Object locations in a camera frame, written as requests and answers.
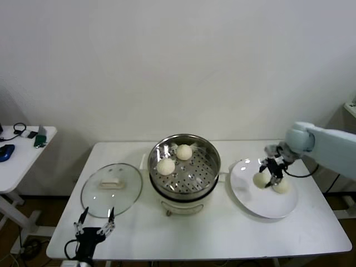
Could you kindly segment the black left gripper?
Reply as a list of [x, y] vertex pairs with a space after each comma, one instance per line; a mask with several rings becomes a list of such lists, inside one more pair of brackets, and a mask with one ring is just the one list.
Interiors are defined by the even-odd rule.
[[83, 228], [88, 213], [88, 207], [80, 215], [78, 222], [74, 222], [75, 235], [79, 243], [76, 253], [77, 259], [92, 259], [96, 246], [105, 241], [115, 229], [115, 208], [110, 210], [108, 222], [102, 228]]

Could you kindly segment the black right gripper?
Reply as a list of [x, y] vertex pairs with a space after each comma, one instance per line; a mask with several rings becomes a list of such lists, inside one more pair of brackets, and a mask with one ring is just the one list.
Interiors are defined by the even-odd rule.
[[287, 168], [287, 164], [282, 156], [267, 157], [260, 162], [259, 172], [262, 173], [266, 168], [268, 168], [271, 174], [271, 179], [265, 187], [270, 187], [280, 183], [280, 179], [283, 178], [283, 171]]

